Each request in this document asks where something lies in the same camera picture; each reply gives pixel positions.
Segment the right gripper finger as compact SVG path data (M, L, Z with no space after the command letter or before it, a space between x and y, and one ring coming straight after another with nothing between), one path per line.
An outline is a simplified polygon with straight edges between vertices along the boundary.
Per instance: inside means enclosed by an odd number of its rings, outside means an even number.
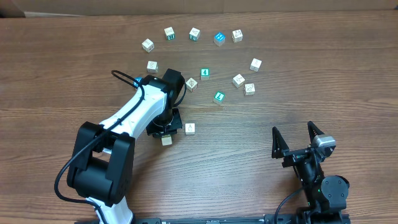
M272 158L282 158L289 147L276 126L272 128Z
M325 133L321 131L312 121L307 123L310 143L312 146L322 146Z

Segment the yellow top wooden block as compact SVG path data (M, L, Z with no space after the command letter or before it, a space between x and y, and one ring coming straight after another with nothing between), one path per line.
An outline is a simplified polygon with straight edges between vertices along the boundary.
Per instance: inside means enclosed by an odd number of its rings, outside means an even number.
M162 136L161 141L163 146L172 145L172 137L170 134Z

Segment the red D wooden block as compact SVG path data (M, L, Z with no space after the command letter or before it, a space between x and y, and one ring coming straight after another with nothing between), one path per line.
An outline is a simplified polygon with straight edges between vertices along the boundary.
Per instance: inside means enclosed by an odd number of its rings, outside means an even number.
M195 135L195 123L186 123L185 124L185 134L186 135Z

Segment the number 2 wooden block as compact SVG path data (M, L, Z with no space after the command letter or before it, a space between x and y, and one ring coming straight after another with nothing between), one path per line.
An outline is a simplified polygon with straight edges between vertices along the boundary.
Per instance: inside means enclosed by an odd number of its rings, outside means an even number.
M186 81L186 86L191 92L193 92L198 87L198 82L196 80L194 80L193 78L189 78Z

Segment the wooden block yellow blue side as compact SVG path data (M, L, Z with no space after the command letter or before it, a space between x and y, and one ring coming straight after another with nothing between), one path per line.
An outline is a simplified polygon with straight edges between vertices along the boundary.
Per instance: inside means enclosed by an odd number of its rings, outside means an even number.
M151 41L150 39L144 40L142 42L142 48L148 53L151 52L154 49L153 41Z

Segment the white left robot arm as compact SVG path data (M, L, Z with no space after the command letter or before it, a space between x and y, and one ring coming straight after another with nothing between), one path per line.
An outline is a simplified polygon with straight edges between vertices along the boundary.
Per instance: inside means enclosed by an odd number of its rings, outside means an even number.
M54 190L67 174L67 185L76 190L75 203L91 205L95 223L134 223L126 194L132 183L136 139L145 131L154 138L171 137L182 128L177 106L186 93L185 79L176 70L167 69L162 78L148 75L136 79L113 70L112 75L135 88L136 94L114 115L95 124L85 122L78 130L71 159L58 173Z

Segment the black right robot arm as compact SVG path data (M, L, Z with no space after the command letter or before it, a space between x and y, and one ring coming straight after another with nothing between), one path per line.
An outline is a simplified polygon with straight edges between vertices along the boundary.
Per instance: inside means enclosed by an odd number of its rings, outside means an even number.
M333 136L325 134L312 121L307 123L310 144L291 151L280 131L272 128L272 158L283 159L282 166L293 167L301 188L288 195L277 207L271 220L274 223L349 223L346 208L349 181L340 175L326 176L321 163L335 150ZM304 192L308 205L293 215L280 215L282 206L292 197Z

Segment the blue X wooden block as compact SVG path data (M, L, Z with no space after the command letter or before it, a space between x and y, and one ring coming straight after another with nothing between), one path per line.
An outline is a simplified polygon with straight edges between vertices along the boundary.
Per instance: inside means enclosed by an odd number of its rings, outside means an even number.
M136 80L137 82L133 82L133 84L134 84L135 88L138 88L138 87L139 87L138 82L141 82L142 77L136 77L135 80Z

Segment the green L wooden block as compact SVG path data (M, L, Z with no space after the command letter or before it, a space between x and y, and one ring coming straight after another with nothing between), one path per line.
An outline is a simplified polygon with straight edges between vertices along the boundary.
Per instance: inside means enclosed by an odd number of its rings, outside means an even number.
M217 91L213 97L213 102L216 104L222 104L225 98L225 94L221 91Z

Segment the red E wooden block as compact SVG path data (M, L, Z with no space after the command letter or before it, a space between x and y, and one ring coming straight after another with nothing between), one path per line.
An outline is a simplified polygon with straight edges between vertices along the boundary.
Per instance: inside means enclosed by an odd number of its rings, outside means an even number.
M250 96L255 94L255 86L253 83L245 84L244 85L244 95Z

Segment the plain X wooden block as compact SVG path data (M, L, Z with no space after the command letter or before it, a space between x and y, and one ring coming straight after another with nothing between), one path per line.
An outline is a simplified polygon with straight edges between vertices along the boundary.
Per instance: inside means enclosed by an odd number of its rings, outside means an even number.
M235 77L233 77L232 83L236 88L241 87L244 84L244 82L245 78L241 74L237 74Z

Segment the dark side wooden block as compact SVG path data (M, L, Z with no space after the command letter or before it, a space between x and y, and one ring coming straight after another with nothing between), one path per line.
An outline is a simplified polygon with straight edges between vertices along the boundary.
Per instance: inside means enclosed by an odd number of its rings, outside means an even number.
M254 72L258 72L261 67L261 64L262 64L261 60L254 58L250 64L249 69Z

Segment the green J wooden block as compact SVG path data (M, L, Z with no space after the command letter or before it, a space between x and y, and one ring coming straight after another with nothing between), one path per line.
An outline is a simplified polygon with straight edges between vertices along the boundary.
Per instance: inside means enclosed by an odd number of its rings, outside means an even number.
M189 39L196 42L199 39L199 37L200 37L200 30L193 27L189 32Z

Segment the blue top wooden block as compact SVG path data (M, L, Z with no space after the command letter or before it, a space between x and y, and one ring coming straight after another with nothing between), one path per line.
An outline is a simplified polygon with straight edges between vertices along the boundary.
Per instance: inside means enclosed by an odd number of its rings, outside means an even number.
M217 46L221 47L221 46L224 44L225 39L226 39L225 35L224 35L223 33L219 32L219 33L217 33L217 34L214 36L213 41L214 41L214 43L215 43Z

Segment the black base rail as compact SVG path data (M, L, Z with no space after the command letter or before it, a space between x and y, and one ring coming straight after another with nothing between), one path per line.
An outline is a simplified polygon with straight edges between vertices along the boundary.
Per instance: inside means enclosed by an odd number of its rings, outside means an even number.
M312 216L310 223L342 223L349 224L351 220L349 215L342 215L342 219L336 218L320 218L319 216ZM304 220L296 218L293 214L278 215L276 222L278 224L294 224L294 223L306 223ZM99 224L99 220L90 220L86 222L75 222L75 224ZM234 218L221 218L221 219L168 219L161 220L160 218L133 218L131 222L133 224L274 224L274 215L267 214L263 217L234 217Z

